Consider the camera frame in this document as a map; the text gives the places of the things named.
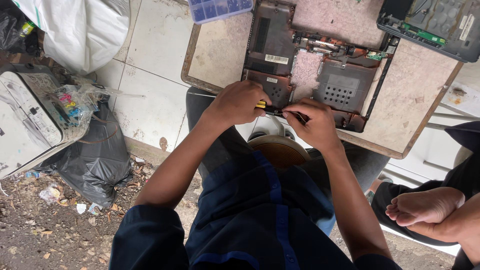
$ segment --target label sticker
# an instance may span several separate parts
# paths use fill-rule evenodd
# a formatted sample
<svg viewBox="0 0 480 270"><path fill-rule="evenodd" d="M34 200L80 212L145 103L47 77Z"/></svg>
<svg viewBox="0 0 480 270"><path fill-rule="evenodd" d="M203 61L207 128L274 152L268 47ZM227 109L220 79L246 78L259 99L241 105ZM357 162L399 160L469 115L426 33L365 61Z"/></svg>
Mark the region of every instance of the label sticker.
<svg viewBox="0 0 480 270"><path fill-rule="evenodd" d="M472 28L474 20L475 20L475 17L473 16L473 14L470 14L467 22L465 23L465 29L463 29L462 34L460 35L460 40L465 41L467 39L467 36L470 33L470 29Z"/></svg>
<svg viewBox="0 0 480 270"><path fill-rule="evenodd" d="M276 83L278 82L277 79L269 78L269 77L267 77L267 81L268 81L268 82L271 82L271 83L274 83L274 84L276 84Z"/></svg>
<svg viewBox="0 0 480 270"><path fill-rule="evenodd" d="M288 58L287 57L280 57L280 56L275 56L275 55L270 55L270 54L265 54L265 61L285 64L285 65L288 64Z"/></svg>
<svg viewBox="0 0 480 270"><path fill-rule="evenodd" d="M459 27L460 29L463 29L465 27L465 23L467 22L467 18L468 18L468 16L466 16L466 15L463 16L462 22L460 23L460 27Z"/></svg>

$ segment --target dirt ground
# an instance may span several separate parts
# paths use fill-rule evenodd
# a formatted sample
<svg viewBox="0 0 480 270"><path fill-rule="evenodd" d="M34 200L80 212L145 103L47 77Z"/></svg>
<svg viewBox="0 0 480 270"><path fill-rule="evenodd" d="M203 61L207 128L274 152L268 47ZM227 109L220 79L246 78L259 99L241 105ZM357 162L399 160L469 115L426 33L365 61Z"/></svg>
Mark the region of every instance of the dirt ground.
<svg viewBox="0 0 480 270"><path fill-rule="evenodd" d="M123 214L133 206L138 192L152 175L154 168L138 162L132 170L133 180L119 187L118 199L98 215L88 210L79 214L75 202L91 202L67 186L58 176L38 179L22 175L1 181L9 195L0 193L0 270L104 270L108 268L113 236ZM52 182L63 190L63 205L48 205L40 191ZM175 209L185 235L197 213L198 196L202 191L200 175L193 178L187 193ZM395 261L404 270L450 269L455 257L424 245L385 232ZM347 247L335 228L330 238L348 255Z"/></svg>

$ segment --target small circuit board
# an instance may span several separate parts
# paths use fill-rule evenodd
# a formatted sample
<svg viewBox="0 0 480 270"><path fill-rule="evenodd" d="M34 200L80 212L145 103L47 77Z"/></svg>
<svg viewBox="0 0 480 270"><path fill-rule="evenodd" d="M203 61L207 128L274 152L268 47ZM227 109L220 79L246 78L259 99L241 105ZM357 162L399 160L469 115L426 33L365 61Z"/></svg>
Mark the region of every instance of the small circuit board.
<svg viewBox="0 0 480 270"><path fill-rule="evenodd" d="M377 60L377 61L380 61L382 60L382 58L386 58L388 57L388 53L386 52L375 52L375 51L369 51L367 53L367 55L365 55L366 58L368 59L373 59L373 60Z"/></svg>
<svg viewBox="0 0 480 270"><path fill-rule="evenodd" d="M405 31L408 31L412 34L415 34L421 38L424 38L426 40L435 42L436 44L444 46L446 44L446 40L444 38L441 38L439 36L436 36L434 34L430 34L429 32L423 31L421 29L417 29L416 27L413 27L409 24L403 23L402 28L405 29Z"/></svg>

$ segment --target bare foot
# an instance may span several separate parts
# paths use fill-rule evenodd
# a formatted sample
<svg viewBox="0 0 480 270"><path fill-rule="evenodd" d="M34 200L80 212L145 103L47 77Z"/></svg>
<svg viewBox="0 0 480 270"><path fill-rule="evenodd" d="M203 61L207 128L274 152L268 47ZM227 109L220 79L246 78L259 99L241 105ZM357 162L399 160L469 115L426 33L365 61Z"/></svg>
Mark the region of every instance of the bare foot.
<svg viewBox="0 0 480 270"><path fill-rule="evenodd" d="M440 223L463 205L465 196L452 187L404 193L387 206L387 214L400 226L409 226L419 221Z"/></svg>

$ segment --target white tile floor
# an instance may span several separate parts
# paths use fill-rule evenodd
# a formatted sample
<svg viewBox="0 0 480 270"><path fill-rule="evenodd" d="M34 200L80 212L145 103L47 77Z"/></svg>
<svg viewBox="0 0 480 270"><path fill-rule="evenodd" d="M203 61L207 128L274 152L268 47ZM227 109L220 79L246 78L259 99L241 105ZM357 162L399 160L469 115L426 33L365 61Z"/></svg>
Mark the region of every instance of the white tile floor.
<svg viewBox="0 0 480 270"><path fill-rule="evenodd" d="M166 151L172 151L188 134L185 115L185 93L188 85L180 79L187 44L192 31L192 19L187 5L175 0L130 0L131 22L127 39L115 58L96 71L97 81L128 94L146 98L112 98L110 107L120 122L123 133L155 147L166 139ZM447 112L438 108L437 112ZM310 147L297 137L305 148ZM430 122L447 125L462 123L433 117ZM247 139L252 132L277 132L269 117L259 117L252 123L237 125ZM423 165L427 160L448 168L460 145L445 132L425 129L409 155L403 160L391 159L387 168L420 182L443 180L446 173ZM393 177L399 184L413 186ZM446 250L455 253L455 248Z"/></svg>

